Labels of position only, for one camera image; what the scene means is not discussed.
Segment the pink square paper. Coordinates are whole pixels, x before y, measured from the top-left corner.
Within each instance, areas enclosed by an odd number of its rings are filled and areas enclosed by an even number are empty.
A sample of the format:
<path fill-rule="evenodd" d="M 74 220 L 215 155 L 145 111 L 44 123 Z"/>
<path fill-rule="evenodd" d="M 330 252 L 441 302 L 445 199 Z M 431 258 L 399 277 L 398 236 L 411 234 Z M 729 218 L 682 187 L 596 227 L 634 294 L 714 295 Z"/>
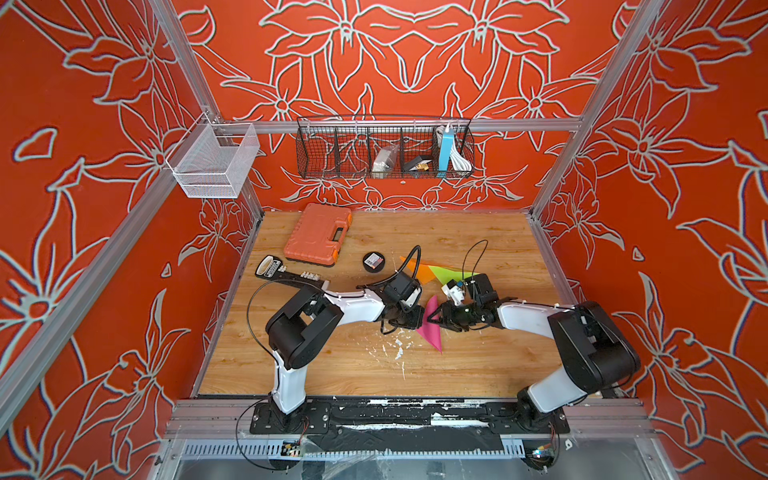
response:
<path fill-rule="evenodd" d="M 422 324 L 416 330 L 416 332 L 435 350 L 442 352 L 442 339 L 440 326 L 428 321 L 429 317 L 438 312 L 439 298 L 437 295 L 433 295 L 426 303 L 424 308 L 424 314 L 422 317 Z"/>

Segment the green square paper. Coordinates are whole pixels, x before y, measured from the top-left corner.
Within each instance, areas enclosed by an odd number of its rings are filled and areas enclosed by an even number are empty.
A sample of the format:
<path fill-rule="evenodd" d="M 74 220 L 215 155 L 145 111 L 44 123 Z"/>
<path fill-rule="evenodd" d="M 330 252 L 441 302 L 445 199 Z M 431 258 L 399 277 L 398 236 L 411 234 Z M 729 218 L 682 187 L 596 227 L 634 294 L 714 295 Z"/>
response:
<path fill-rule="evenodd" d="M 428 268 L 441 285 L 447 284 L 450 281 L 465 281 L 475 275 L 474 271 L 451 270 L 436 265 L 429 265 Z"/>

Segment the orange square paper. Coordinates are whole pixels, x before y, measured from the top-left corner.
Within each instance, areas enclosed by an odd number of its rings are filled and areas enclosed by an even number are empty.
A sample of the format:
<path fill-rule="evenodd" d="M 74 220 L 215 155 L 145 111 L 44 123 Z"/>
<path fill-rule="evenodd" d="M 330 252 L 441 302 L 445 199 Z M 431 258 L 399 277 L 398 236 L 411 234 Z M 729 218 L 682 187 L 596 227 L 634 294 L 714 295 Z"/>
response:
<path fill-rule="evenodd" d="M 406 258 L 403 257 L 403 256 L 401 256 L 400 259 L 403 262 L 406 260 Z M 405 266 L 406 274 L 408 276 L 412 276 L 413 275 L 413 270 L 416 267 L 416 259 L 412 258 L 411 260 L 408 261 L 408 263 L 404 262 L 403 265 Z M 428 284 L 428 283 L 430 283 L 430 282 L 432 282 L 432 281 L 437 279 L 436 275 L 434 274 L 434 272 L 431 269 L 431 266 L 427 265 L 427 264 L 425 264 L 423 262 L 421 262 L 419 264 L 418 271 L 416 272 L 416 278 L 418 279 L 418 281 L 422 285 Z"/>

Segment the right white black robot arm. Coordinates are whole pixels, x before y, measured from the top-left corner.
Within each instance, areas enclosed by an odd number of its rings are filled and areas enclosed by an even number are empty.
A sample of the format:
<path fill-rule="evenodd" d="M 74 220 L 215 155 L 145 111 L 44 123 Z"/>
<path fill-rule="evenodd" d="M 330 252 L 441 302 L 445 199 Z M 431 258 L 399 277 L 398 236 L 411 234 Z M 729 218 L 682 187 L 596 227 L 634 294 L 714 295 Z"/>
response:
<path fill-rule="evenodd" d="M 635 349 L 594 301 L 572 306 L 512 299 L 462 305 L 447 301 L 428 321 L 455 332 L 482 325 L 553 340 L 560 366 L 517 394 L 519 408 L 531 419 L 628 380 L 640 366 Z"/>

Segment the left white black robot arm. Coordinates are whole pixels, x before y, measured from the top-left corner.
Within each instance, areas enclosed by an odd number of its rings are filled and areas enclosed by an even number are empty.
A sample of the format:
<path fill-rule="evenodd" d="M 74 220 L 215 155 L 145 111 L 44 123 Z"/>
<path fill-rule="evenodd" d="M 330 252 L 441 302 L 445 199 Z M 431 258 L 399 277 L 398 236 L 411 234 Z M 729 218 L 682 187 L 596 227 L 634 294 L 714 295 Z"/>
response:
<path fill-rule="evenodd" d="M 403 295 L 390 288 L 363 288 L 332 292 L 310 286 L 291 297 L 267 322 L 265 331 L 275 359 L 274 387 L 270 393 L 276 408 L 291 415 L 306 400 L 308 366 L 339 326 L 365 322 L 403 320 L 419 327 L 422 288 L 409 286 Z"/>

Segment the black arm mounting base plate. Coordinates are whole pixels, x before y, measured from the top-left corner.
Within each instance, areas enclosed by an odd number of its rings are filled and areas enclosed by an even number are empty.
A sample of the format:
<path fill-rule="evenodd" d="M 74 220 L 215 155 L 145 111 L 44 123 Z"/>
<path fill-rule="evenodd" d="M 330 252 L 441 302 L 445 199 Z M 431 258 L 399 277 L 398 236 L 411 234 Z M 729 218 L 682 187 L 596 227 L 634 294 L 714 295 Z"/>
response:
<path fill-rule="evenodd" d="M 475 428 L 494 434 L 570 432 L 565 413 L 517 409 L 514 399 L 419 397 L 309 397 L 290 414 L 269 400 L 246 414 L 251 434 L 326 434 L 338 428 Z"/>

